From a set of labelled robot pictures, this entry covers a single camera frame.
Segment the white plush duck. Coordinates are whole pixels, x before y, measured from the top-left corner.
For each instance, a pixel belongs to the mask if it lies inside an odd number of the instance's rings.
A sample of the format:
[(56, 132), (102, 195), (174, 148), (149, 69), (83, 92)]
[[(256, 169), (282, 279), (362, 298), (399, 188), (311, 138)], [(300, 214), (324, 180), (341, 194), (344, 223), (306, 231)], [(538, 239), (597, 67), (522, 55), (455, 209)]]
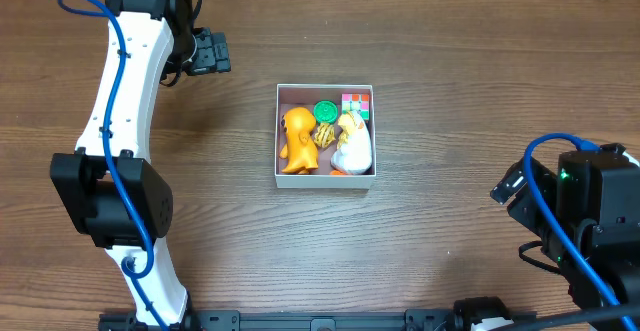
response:
[(338, 118), (341, 128), (331, 166), (343, 174), (361, 175), (373, 163), (371, 136), (366, 122), (357, 112), (349, 111)]

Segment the orange dinosaur toy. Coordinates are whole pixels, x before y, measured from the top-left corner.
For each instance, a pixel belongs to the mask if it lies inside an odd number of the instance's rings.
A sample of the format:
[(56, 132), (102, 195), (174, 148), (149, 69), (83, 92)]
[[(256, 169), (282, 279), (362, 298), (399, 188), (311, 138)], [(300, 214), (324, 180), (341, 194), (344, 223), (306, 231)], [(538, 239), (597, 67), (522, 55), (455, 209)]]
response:
[(286, 143), (279, 157), (287, 160), (282, 172), (286, 174), (309, 174), (318, 168), (318, 149), (311, 133), (316, 127), (314, 115), (305, 107), (287, 111), (281, 119)]

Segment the multicoloured puzzle cube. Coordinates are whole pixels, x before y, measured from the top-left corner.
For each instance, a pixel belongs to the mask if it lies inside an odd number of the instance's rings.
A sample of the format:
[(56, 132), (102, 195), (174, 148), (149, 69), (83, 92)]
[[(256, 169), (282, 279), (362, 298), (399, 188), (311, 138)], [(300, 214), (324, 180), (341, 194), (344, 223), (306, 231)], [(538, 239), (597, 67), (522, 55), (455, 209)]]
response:
[(343, 93), (341, 96), (341, 113), (359, 114), (368, 122), (371, 116), (371, 97), (368, 93)]

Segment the green lattice wheel toy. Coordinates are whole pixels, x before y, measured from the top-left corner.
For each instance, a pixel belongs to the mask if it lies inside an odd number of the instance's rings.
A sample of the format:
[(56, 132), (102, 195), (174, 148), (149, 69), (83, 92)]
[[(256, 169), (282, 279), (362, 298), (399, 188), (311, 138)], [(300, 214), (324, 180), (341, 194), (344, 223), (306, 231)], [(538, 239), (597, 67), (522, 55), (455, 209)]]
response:
[(319, 101), (314, 105), (313, 115), (320, 124), (333, 124), (339, 115), (338, 106), (329, 100)]

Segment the white box pink interior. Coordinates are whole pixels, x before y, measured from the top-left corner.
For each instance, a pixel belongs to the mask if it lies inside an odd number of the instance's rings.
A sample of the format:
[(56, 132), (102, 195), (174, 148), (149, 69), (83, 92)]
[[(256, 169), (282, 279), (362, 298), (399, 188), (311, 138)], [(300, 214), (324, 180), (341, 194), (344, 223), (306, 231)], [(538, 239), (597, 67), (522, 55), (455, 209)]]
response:
[[(371, 97), (371, 116), (366, 122), (371, 136), (373, 163), (368, 171), (361, 175), (348, 175), (334, 169), (330, 159), (337, 149), (341, 128), (338, 118), (341, 113), (341, 96), (343, 93), (368, 93)], [(279, 157), (279, 153), (286, 143), (286, 137), (281, 126), (283, 115), (292, 108), (305, 107), (313, 114), (316, 103), (329, 100), (338, 106), (339, 115), (332, 124), (335, 128), (336, 140), (328, 148), (318, 149), (318, 168), (309, 174), (286, 174), (283, 168), (287, 160)], [(314, 141), (316, 129), (320, 123), (316, 120), (316, 127), (311, 136)], [(370, 85), (331, 85), (331, 84), (279, 84), (276, 87), (276, 130), (274, 146), (275, 166), (274, 176), (279, 188), (290, 189), (368, 189), (376, 176), (376, 147), (375, 147), (375, 113), (373, 87)]]

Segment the gold lattice wheel toy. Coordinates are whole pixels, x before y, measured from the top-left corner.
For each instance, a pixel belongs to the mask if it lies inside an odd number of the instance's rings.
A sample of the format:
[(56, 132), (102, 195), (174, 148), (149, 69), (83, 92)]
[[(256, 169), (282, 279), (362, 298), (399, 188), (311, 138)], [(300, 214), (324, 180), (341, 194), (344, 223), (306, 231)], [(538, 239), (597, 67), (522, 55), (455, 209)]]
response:
[(334, 126), (330, 123), (320, 123), (314, 135), (314, 143), (320, 148), (328, 148), (335, 140)]

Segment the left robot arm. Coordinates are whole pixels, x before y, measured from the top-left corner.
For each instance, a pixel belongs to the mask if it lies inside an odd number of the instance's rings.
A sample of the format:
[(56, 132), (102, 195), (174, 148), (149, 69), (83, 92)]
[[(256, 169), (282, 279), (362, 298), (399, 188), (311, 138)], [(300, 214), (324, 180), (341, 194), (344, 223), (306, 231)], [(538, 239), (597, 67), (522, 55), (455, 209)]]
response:
[(203, 323), (168, 250), (169, 184), (153, 168), (150, 130), (160, 87), (226, 73), (226, 38), (195, 22), (203, 0), (90, 0), (108, 49), (94, 107), (50, 177), (75, 227), (118, 265), (135, 308), (103, 315), (102, 330), (199, 330)]

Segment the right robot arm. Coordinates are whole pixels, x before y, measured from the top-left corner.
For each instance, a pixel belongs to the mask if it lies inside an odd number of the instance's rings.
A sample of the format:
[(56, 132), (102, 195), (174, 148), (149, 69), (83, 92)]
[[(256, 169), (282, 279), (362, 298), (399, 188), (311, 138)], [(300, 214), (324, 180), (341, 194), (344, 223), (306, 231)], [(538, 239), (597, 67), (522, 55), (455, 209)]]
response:
[[(552, 172), (532, 160), (533, 178), (570, 244), (594, 269), (621, 304), (639, 302), (639, 163), (620, 143), (595, 151), (565, 152)], [(530, 265), (562, 276), (573, 303), (582, 310), (607, 301), (579, 269), (552, 230), (525, 178), (514, 163), (490, 193), (508, 215), (536, 235), (518, 255)]]

